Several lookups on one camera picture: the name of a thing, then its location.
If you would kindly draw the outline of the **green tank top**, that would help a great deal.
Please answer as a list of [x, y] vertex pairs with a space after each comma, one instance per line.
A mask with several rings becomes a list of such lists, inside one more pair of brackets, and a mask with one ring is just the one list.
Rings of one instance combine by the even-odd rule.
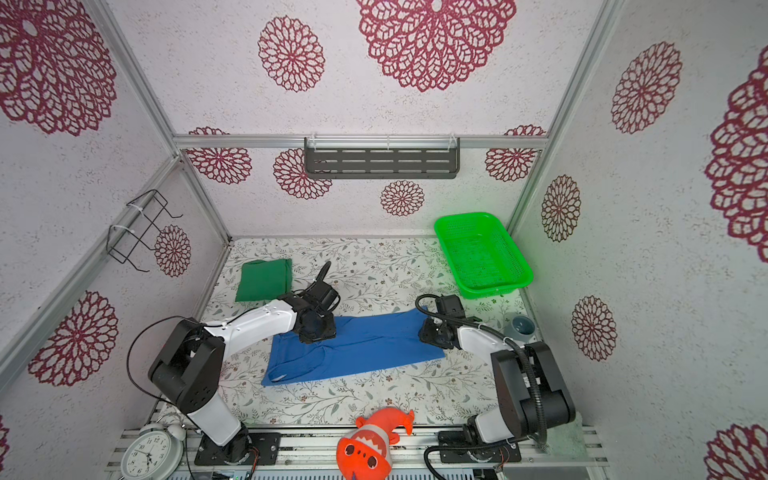
[[254, 260], [241, 267], [235, 301], [271, 301], [292, 290], [291, 259]]

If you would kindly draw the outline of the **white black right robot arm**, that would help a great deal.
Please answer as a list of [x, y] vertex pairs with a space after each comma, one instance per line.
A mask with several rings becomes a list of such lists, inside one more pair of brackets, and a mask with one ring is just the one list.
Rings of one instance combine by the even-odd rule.
[[576, 407], [551, 348], [544, 342], [520, 346], [482, 323], [429, 317], [419, 339], [443, 350], [459, 349], [490, 365], [497, 406], [469, 417], [465, 442], [486, 446], [526, 438], [547, 443], [551, 428], [575, 420]]

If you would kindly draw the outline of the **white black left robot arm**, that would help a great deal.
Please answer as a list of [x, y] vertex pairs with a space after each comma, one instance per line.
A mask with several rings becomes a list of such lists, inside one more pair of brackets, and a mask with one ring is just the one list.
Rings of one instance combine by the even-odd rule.
[[305, 344], [333, 338], [338, 302], [336, 293], [302, 292], [217, 325], [184, 318], [152, 363], [148, 378], [205, 439], [218, 447], [244, 448], [248, 429], [218, 393], [225, 360], [264, 339], [289, 332]]

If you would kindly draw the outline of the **blue tank top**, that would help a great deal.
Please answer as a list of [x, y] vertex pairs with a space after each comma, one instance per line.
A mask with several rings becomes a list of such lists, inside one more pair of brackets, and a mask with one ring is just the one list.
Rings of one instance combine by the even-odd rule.
[[417, 310], [337, 317], [332, 339], [305, 344], [295, 333], [275, 336], [261, 384], [320, 381], [442, 359], [442, 349], [419, 339], [425, 320]]

